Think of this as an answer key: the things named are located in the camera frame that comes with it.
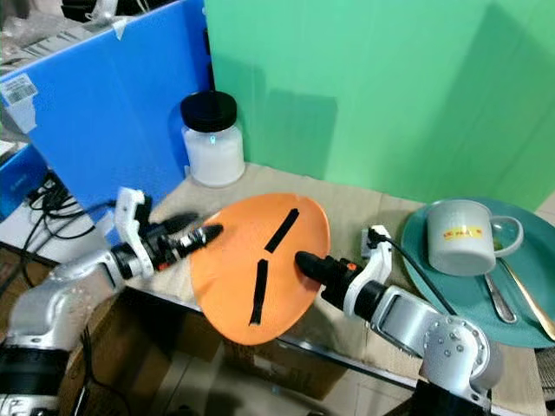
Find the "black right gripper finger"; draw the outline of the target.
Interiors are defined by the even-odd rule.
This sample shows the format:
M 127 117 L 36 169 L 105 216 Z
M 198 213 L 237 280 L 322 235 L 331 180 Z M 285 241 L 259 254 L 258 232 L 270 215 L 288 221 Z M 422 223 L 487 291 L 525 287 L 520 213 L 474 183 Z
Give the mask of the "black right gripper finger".
M 295 265 L 302 274 L 321 285 L 329 286 L 338 280 L 338 261 L 330 255 L 319 257 L 310 252 L 298 252 Z

